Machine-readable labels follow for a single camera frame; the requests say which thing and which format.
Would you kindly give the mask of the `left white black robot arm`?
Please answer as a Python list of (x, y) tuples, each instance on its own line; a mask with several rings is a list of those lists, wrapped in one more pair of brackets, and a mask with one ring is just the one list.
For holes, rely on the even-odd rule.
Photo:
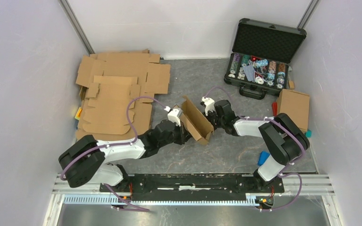
[(123, 166), (113, 164), (114, 161), (148, 158), (166, 145), (183, 145), (191, 137), (182, 124), (169, 120), (161, 121), (134, 139), (103, 141), (85, 135), (59, 156), (60, 179), (67, 181), (71, 188), (94, 182), (123, 192), (129, 187), (129, 179)]

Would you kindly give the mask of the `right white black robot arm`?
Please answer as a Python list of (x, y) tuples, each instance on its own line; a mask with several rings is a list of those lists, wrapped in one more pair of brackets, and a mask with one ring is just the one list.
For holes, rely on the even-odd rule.
[(222, 128), (236, 137), (260, 137), (264, 140), (270, 155), (253, 175), (254, 188), (259, 192), (270, 189), (273, 180), (288, 165), (303, 157), (310, 147), (306, 135), (285, 113), (253, 119), (236, 115), (229, 100), (214, 101), (203, 97), (201, 105), (205, 107), (205, 117), (216, 129)]

